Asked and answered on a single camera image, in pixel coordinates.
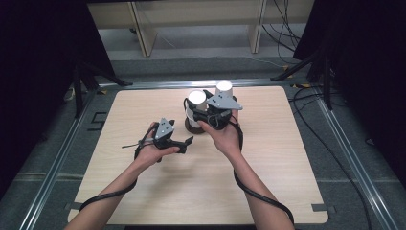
wrist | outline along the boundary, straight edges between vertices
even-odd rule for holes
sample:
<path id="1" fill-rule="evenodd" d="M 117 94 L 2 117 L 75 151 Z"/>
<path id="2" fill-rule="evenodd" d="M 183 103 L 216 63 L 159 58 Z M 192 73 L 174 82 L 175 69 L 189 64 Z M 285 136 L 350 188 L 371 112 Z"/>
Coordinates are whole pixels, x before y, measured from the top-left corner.
<path id="1" fill-rule="evenodd" d="M 145 171 L 148 167 L 143 166 L 137 161 L 133 161 L 127 168 L 128 173 L 138 177 L 143 171 Z"/>

black backdrop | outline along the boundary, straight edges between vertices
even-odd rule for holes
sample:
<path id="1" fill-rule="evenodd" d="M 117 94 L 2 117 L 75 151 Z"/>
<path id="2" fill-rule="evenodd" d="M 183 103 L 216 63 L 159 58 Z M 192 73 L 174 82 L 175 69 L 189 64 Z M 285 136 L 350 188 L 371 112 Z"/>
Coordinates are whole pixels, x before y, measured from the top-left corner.
<path id="1" fill-rule="evenodd" d="M 406 188 L 406 2 L 354 2 L 350 23 L 329 44 L 334 82 Z M 295 58 L 318 49 L 341 4 L 315 1 Z"/>
<path id="2" fill-rule="evenodd" d="M 0 28 L 2 197 L 63 103 L 75 62 L 114 71 L 84 1 L 0 1 Z"/>

forearm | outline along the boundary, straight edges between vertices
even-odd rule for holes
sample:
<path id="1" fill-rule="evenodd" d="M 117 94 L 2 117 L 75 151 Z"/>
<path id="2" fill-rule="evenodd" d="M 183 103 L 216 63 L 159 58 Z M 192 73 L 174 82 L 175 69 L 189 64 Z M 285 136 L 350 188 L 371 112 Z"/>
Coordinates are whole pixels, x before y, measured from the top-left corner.
<path id="1" fill-rule="evenodd" d="M 275 196 L 260 180 L 242 154 L 228 157 L 239 180 L 250 190 L 276 200 Z M 294 229 L 286 213 L 256 197 L 245 194 L 257 229 Z"/>
<path id="2" fill-rule="evenodd" d="M 99 195 L 127 188 L 138 178 L 143 170 L 141 166 L 133 162 L 102 190 Z M 71 220 L 65 229 L 103 229 L 123 197 L 124 195 L 118 195 L 90 203 Z"/>

gray floor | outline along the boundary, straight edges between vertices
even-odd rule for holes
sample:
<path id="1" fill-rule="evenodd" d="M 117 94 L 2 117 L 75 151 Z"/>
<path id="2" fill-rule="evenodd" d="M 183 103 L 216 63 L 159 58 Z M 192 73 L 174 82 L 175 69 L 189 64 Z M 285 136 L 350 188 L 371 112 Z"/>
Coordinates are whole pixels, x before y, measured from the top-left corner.
<path id="1" fill-rule="evenodd" d="M 300 35 L 304 29 L 304 25 L 292 27 L 297 35 Z M 170 84 L 174 81 L 248 79 L 281 85 L 285 89 L 286 96 L 291 99 L 298 91 L 297 88 L 291 87 L 291 84 L 305 82 L 306 69 L 287 81 L 268 81 L 270 77 L 282 73 L 281 66 L 285 65 L 278 58 L 278 47 L 266 34 L 262 34 L 259 53 L 251 54 L 245 27 L 242 26 L 160 29 L 152 56 L 148 58 L 142 56 L 135 34 L 128 30 L 101 31 L 101 37 L 116 74 L 125 81 L 138 83 L 137 85 L 143 85 L 143 82 L 148 84 L 168 82 Z M 281 48 L 281 55 L 291 60 L 292 53 L 287 52 L 284 48 Z M 109 83 L 103 79 L 100 79 L 100 82 Z M 78 135 L 68 152 L 56 184 L 47 197 L 34 229 L 61 229 L 66 225 L 69 210 L 65 206 L 75 199 L 100 135 L 99 131 L 89 131 L 88 128 L 95 127 L 95 124 L 91 123 L 95 112 L 109 111 L 116 93 L 117 90 L 108 89 L 106 94 L 96 95 L 90 103 Z M 306 90 L 303 95 L 311 93 L 313 93 L 311 90 Z M 355 184 L 359 186 L 320 106 L 313 101 L 314 99 L 298 101 L 299 108 L 304 106 L 301 110 L 304 118 L 326 141 L 344 168 L 350 173 Z M 368 133 L 352 114 L 350 107 L 346 106 L 341 95 L 334 94 L 332 99 L 334 114 L 373 183 L 388 204 L 388 210 L 397 226 L 399 229 L 406 229 L 406 220 L 403 218 L 405 217 L 404 207 L 406 207 L 405 189 L 380 152 L 365 143 Z M 292 112 L 295 111 L 296 109 L 292 105 Z M 48 139 L 38 143 L 34 148 L 20 174 L 1 200 L 0 229 L 18 229 L 20 227 L 28 207 L 41 186 L 43 178 L 51 169 L 70 125 L 74 121 L 74 114 L 74 101 L 68 101 L 60 108 L 58 115 L 45 133 Z M 300 229 L 367 229 L 362 203 L 350 181 L 338 167 L 331 153 L 308 130 L 298 113 L 295 113 L 295 118 L 322 197 L 329 209 L 327 223 L 297 225 L 297 227 Z M 369 203 L 368 210 L 372 229 L 383 229 Z M 107 226 L 105 229 L 124 229 L 124 226 Z M 135 229 L 152 228 L 136 227 Z"/>

aluminum rail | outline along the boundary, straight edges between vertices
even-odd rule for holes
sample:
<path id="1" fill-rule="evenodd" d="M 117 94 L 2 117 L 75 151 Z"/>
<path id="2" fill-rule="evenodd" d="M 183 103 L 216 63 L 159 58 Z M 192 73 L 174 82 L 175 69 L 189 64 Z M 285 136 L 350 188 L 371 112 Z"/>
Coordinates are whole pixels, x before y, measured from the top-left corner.
<path id="1" fill-rule="evenodd" d="M 316 93 L 322 93 L 320 89 L 314 88 Z M 361 160 L 358 158 L 358 155 L 354 148 L 352 147 L 349 138 L 347 137 L 344 130 L 341 128 L 337 118 L 334 115 L 332 110 L 329 110 L 323 100 L 317 100 L 320 108 L 322 109 L 328 124 L 330 125 L 335 137 L 340 144 L 341 149 L 343 150 L 344 155 L 350 163 L 351 169 L 355 174 L 355 177 L 358 179 L 359 184 L 364 191 L 365 196 L 367 197 L 370 205 L 372 206 L 373 211 L 376 214 L 379 222 L 382 225 L 383 229 L 387 230 L 396 230 L 399 229 L 387 208 L 387 204 L 383 199 L 382 195 L 377 190 L 367 171 L 365 170 Z"/>
<path id="2" fill-rule="evenodd" d="M 72 142 L 75 139 L 80 125 L 83 122 L 83 118 L 86 114 L 87 108 L 89 107 L 89 104 L 92 102 L 93 98 L 96 95 L 96 91 L 89 91 L 85 101 L 84 101 L 84 107 L 79 116 L 74 120 L 72 123 L 68 134 L 66 135 L 62 146 L 60 147 L 56 159 L 51 166 L 50 170 L 48 171 L 45 179 L 42 182 L 41 187 L 39 188 L 39 191 L 37 192 L 33 202 L 30 205 L 29 211 L 27 212 L 27 215 L 25 216 L 20 230 L 28 230 L 28 229 L 34 229 L 34 226 L 36 224 L 36 221 L 39 218 L 39 215 L 42 212 L 42 209 L 45 206 L 45 203 L 49 197 L 49 194 L 51 193 L 52 189 L 54 188 L 58 173 L 60 169 L 63 166 L 63 163 L 66 159 L 66 156 L 69 152 L 69 149 L 72 146 Z"/>

